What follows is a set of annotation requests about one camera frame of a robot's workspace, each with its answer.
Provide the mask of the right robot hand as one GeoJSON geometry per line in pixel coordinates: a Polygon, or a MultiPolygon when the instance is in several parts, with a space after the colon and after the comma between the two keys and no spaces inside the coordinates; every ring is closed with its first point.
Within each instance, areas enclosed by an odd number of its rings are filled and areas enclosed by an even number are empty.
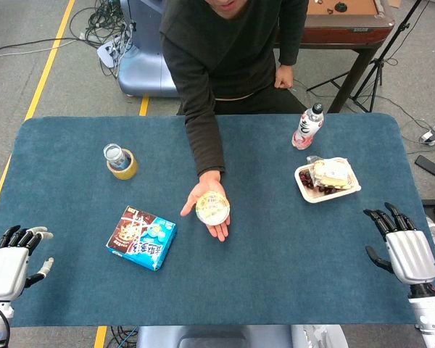
{"type": "Polygon", "coordinates": [[[363,210],[377,227],[389,255],[385,260],[373,247],[366,246],[370,260],[409,286],[431,283],[435,280],[435,258],[426,235],[393,204],[384,205],[388,212],[363,210]]]}

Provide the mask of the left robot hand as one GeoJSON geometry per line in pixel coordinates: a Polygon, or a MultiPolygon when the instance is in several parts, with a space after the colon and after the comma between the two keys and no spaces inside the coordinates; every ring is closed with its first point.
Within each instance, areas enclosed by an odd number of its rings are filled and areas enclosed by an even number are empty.
{"type": "Polygon", "coordinates": [[[30,257],[41,241],[54,237],[48,228],[37,226],[22,228],[20,225],[5,230],[0,239],[0,302],[16,300],[24,289],[45,279],[54,258],[45,260],[41,269],[28,274],[30,257]]]}

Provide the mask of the person's right hand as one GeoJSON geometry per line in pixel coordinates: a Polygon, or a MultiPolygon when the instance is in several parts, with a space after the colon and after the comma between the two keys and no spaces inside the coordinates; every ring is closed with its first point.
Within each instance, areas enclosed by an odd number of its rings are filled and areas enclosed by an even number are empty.
{"type": "MultiPolygon", "coordinates": [[[[214,191],[226,197],[225,189],[220,183],[219,170],[208,170],[199,176],[199,181],[195,187],[192,188],[180,215],[187,216],[194,208],[198,199],[208,191],[214,191]]],[[[206,227],[212,237],[217,238],[220,242],[224,242],[225,239],[228,238],[228,227],[230,224],[231,216],[229,215],[225,222],[220,225],[206,225],[206,227]]]]}

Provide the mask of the person's left hand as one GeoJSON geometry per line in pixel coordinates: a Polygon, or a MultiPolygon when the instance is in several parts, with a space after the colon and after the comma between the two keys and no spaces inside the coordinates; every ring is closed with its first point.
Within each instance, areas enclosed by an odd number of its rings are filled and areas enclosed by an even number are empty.
{"type": "Polygon", "coordinates": [[[290,89],[293,87],[294,72],[290,65],[280,65],[275,72],[274,87],[279,89],[290,89]]]}

